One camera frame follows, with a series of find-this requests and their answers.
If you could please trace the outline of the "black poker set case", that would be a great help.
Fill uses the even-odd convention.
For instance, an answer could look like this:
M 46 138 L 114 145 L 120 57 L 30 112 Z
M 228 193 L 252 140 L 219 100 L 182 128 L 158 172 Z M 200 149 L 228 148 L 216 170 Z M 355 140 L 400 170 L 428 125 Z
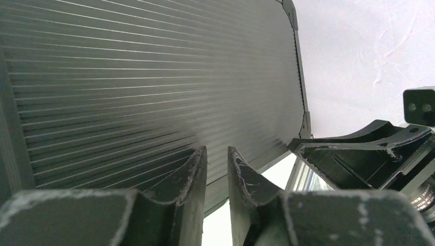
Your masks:
M 292 1 L 1 1 L 1 186 L 141 191 L 208 150 L 265 171 L 310 134 Z

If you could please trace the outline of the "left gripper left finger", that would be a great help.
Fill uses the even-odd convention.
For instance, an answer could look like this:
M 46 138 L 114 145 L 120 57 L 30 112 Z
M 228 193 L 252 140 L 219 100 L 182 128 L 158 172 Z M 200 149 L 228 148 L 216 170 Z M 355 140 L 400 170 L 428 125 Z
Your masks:
M 25 190 L 1 208 L 1 245 L 200 245 L 207 149 L 145 192 Z

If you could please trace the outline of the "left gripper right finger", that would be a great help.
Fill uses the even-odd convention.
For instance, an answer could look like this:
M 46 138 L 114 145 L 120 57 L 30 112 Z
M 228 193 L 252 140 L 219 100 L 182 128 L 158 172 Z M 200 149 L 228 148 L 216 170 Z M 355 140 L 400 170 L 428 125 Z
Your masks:
M 390 190 L 286 192 L 228 148 L 233 245 L 434 245 L 405 195 Z

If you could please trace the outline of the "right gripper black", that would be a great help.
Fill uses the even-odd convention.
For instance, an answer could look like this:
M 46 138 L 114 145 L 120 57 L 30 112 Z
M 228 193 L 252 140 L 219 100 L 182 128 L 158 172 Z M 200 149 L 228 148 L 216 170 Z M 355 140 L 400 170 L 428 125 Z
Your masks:
M 411 195 L 432 175 L 434 131 L 374 120 L 345 136 L 293 139 L 289 150 L 335 189 L 395 190 Z

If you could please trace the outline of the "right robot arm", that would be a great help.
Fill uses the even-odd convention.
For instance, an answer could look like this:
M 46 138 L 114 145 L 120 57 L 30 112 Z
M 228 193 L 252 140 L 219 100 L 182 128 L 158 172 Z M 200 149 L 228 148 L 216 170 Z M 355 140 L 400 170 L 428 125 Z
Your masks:
M 289 150 L 335 190 L 405 194 L 434 230 L 434 131 L 374 120 L 338 137 L 295 138 Z

